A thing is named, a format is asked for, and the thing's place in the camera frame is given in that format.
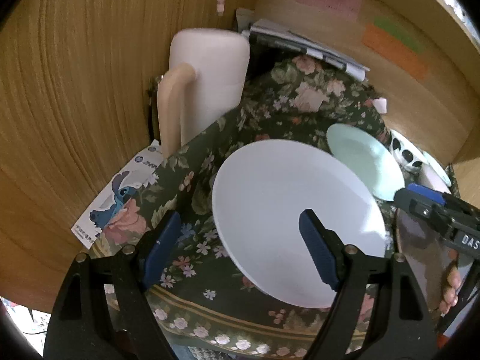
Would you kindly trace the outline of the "person's right hand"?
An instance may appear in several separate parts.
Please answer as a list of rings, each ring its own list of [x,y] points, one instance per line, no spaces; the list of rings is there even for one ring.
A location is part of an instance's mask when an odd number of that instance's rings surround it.
[[[462,285],[461,273],[457,261],[453,261],[445,272],[445,281],[442,285],[442,297],[439,303],[439,312],[447,314],[458,303],[458,291]]]

